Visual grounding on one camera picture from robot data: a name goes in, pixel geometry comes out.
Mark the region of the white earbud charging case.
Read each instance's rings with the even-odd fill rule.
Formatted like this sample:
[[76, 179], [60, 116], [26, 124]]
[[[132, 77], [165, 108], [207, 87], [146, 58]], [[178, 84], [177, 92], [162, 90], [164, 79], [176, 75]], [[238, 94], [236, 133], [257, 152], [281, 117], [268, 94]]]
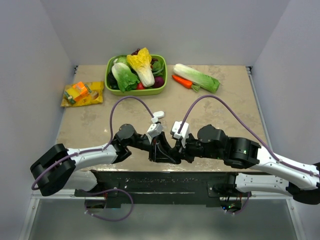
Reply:
[[158, 118], [158, 119], [161, 119], [161, 118], [164, 118], [165, 117], [165, 112], [164, 111], [156, 111], [153, 113], [153, 116], [155, 118]]

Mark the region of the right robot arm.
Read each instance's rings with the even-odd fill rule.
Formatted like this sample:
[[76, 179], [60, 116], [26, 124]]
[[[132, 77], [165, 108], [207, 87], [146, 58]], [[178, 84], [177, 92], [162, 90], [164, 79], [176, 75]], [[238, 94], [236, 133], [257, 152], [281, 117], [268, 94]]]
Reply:
[[237, 193], [269, 192], [292, 197], [307, 205], [320, 203], [320, 165], [301, 163], [268, 151], [255, 141], [229, 137], [212, 125], [202, 127], [197, 137], [189, 124], [176, 121], [170, 134], [176, 140], [178, 153], [188, 161], [195, 157], [222, 160], [234, 169], [250, 169], [263, 175], [238, 173], [220, 187], [227, 196]]

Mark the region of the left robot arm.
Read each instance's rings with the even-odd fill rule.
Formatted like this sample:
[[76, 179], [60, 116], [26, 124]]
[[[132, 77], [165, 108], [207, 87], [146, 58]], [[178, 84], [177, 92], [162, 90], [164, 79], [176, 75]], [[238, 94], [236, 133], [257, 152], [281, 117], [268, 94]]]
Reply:
[[124, 124], [106, 145], [66, 148], [59, 143], [52, 146], [31, 165], [34, 177], [31, 188], [39, 190], [44, 197], [51, 196], [62, 190], [79, 170], [123, 162], [132, 154], [130, 147], [147, 152], [151, 162], [177, 165], [182, 162], [169, 145], [160, 123], [152, 124], [145, 134], [137, 133], [131, 124]]

